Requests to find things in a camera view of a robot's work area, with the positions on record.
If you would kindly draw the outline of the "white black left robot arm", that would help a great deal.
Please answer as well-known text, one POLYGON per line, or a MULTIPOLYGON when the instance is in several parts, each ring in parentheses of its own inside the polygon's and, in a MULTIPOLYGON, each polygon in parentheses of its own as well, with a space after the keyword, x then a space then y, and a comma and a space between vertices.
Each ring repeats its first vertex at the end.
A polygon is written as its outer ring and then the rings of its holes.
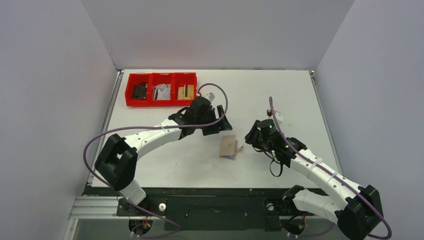
POLYGON ((95 162, 96 171, 116 192, 138 205, 146 192, 135 180, 138 160, 153 150, 192 135, 200 129, 204 136, 231 131, 222 105, 212 106, 209 99, 198 96, 184 107, 154 126, 127 136, 108 137, 95 162))

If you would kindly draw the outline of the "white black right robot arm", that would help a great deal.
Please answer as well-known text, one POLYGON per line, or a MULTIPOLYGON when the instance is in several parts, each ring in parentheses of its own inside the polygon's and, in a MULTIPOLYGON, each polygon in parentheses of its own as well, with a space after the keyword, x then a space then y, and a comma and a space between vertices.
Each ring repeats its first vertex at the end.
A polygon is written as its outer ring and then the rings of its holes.
POLYGON ((350 240, 364 240, 381 222, 380 194, 373 186, 363 187, 350 181, 298 139, 283 138, 272 119, 256 120, 245 142, 259 152, 271 154, 282 167, 302 174, 325 192, 320 195, 295 185, 282 195, 287 210, 325 218, 350 240))

